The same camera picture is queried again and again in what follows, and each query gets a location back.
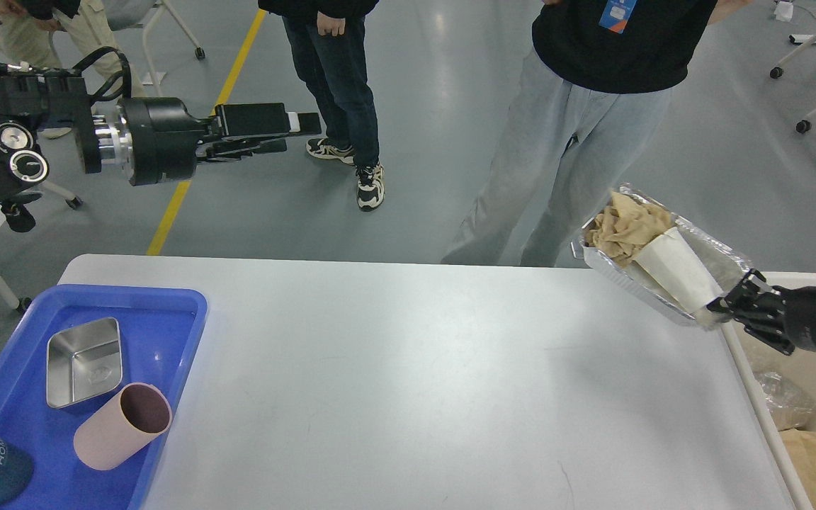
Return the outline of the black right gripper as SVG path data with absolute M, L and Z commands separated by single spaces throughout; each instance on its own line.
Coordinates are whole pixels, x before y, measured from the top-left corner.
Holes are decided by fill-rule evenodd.
M 758 270 L 741 277 L 728 294 L 707 310 L 737 319 L 744 331 L 777 352 L 791 356 L 795 347 L 816 353 L 816 286 L 780 291 Z M 774 317 L 783 316 L 783 326 Z

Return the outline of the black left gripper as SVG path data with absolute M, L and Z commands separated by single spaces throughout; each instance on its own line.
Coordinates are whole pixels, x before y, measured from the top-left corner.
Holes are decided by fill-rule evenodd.
M 287 136 L 319 135 L 317 113 L 284 103 L 223 103 L 213 116 L 192 116 L 178 98 L 123 98 L 96 117 L 101 167 L 120 170 L 132 186 L 190 179 L 200 164 L 224 164 L 285 152 Z

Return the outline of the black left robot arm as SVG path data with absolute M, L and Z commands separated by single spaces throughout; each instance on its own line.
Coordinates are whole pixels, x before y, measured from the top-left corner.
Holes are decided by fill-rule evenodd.
M 55 127 L 71 128 L 87 174 L 117 168 L 143 186 L 188 180 L 200 164 L 284 152 L 288 137 L 318 135 L 322 123 L 284 103 L 218 104 L 195 118 L 178 98 L 134 98 L 130 65 L 114 47 L 68 69 L 0 64 L 0 208 L 17 232 L 35 226 L 23 193 L 50 176 L 37 135 Z

